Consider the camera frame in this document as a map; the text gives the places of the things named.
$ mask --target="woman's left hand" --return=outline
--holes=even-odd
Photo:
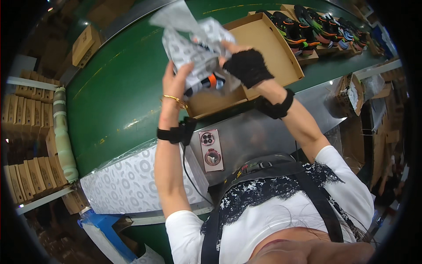
[[[173,71],[173,61],[169,61],[162,78],[162,92],[164,95],[170,95],[179,100],[183,99],[186,77],[193,69],[193,63],[183,65],[176,75]],[[159,129],[169,130],[171,127],[179,125],[180,103],[173,98],[163,97]]]
[[[186,77],[193,69],[193,63],[188,63],[183,65],[174,75],[173,71],[173,61],[169,61],[167,68],[165,69],[164,76],[162,78],[162,92],[164,95],[170,95],[182,100],[185,88]]]

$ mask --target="black fingerless glove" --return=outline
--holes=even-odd
[[[263,80],[274,78],[265,66],[262,54],[255,49],[233,54],[223,69],[238,78],[248,89]]]

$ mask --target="white patterned paper stack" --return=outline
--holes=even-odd
[[[161,210],[154,181],[154,145],[81,179],[81,186],[97,214],[127,214]],[[186,170],[202,195],[208,182],[193,152],[186,148]],[[183,183],[190,204],[204,199],[183,172]]]

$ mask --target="smartphone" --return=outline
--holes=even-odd
[[[223,171],[224,165],[218,130],[199,132],[199,141],[201,142],[205,172]]]

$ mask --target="gold bracelet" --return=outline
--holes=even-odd
[[[167,97],[167,98],[173,98],[174,100],[176,100],[179,104],[181,104],[181,108],[183,108],[183,109],[187,109],[187,104],[185,103],[185,102],[183,102],[183,101],[181,101],[179,98],[177,98],[177,97],[174,97],[174,96],[171,96],[171,95],[163,95],[164,97]]]

